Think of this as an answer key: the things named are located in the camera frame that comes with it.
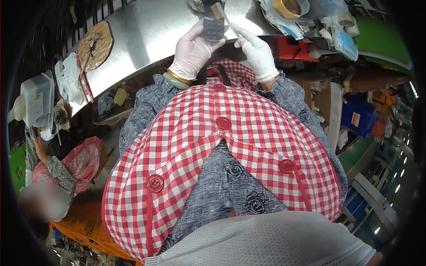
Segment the blue container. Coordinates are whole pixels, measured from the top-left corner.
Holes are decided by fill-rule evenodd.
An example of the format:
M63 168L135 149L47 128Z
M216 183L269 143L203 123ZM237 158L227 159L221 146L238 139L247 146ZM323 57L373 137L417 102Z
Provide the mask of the blue container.
M376 108L354 95L347 94L345 99L348 103L342 107L341 125L362 138L368 137L376 120Z

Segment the hand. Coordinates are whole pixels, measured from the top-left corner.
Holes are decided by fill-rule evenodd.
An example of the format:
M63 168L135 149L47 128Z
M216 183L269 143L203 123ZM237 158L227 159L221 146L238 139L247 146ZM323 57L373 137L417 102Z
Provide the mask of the hand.
M185 80L193 80L200 69L210 59L212 53L225 44L225 39L210 42L200 36L203 32L203 20L195 23L187 34L179 39L176 45L175 59L169 67L176 76Z
M46 145L44 145L40 137L34 138L34 144L35 144L35 152L37 153L38 158L43 163L46 163L46 160L49 158L49 155L47 154L47 150L46 150Z
M279 72L275 67L269 45L246 29L240 28L237 24L232 23L232 25L242 36L235 42L234 47L242 48L256 76L256 81L260 84L273 81L279 75Z

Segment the stainless steel table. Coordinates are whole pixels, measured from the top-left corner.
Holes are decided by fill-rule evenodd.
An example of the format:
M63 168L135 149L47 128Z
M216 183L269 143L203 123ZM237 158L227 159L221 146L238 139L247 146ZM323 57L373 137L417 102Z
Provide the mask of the stainless steel table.
M253 34L281 34L266 22L258 7L259 2L255 0L228 0L225 13L231 22ZM138 0L108 16L105 20L110 25L114 44L107 60L87 73L93 96L102 95L111 87L174 55L179 38L202 17L186 0ZM236 39L231 30L225 36L229 42ZM70 105L72 115L85 106L84 103Z

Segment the gold bangle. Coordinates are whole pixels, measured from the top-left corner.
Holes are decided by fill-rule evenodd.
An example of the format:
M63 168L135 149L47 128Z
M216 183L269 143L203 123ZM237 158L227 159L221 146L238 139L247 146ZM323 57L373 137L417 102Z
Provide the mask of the gold bangle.
M167 69L167 73L168 73L170 76L174 77L175 79L179 80L180 82L185 83L186 85L191 85L191 83L192 83L192 80L186 80L186 79L184 79L184 78L181 78L181 77L176 76L176 74L175 74L175 73L173 73L170 69Z

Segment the warning label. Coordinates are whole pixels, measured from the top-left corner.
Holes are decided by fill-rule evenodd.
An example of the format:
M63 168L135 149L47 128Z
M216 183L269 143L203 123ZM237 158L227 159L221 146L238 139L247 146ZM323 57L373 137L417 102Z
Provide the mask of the warning label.
M354 125L354 126L356 126L356 127L358 127L358 125L360 123L360 119L361 119L361 115L358 114L358 113L356 113L356 112L354 112L352 114L352 122L351 122L351 124Z

